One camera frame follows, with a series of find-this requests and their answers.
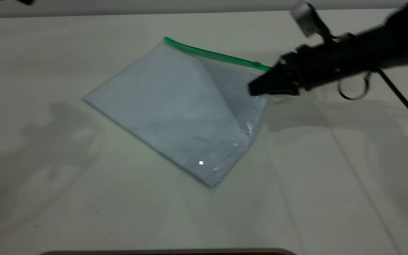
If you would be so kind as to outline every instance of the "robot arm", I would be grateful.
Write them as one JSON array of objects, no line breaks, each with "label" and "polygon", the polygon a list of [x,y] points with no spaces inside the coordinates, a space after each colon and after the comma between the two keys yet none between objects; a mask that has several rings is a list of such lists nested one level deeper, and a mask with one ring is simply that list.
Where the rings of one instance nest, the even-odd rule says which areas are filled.
[{"label": "robot arm", "polygon": [[280,61],[249,84],[251,95],[299,95],[332,81],[361,73],[408,64],[408,5],[382,26],[358,35],[331,35],[314,8],[301,3],[293,12],[305,35],[318,33],[324,43],[307,45],[282,55]]}]

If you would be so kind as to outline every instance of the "black cable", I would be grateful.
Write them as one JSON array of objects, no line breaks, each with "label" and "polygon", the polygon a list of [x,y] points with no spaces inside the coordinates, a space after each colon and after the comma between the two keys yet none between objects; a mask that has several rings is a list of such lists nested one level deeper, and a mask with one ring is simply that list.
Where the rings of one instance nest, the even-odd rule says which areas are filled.
[{"label": "black cable", "polygon": [[379,68],[375,68],[375,71],[384,79],[384,81],[387,83],[387,85],[390,87],[390,89],[395,93],[395,95],[401,100],[401,102],[404,104],[405,107],[408,109],[408,101],[405,99],[403,94],[396,88],[396,86],[393,84],[393,82],[388,79],[387,75]]}]

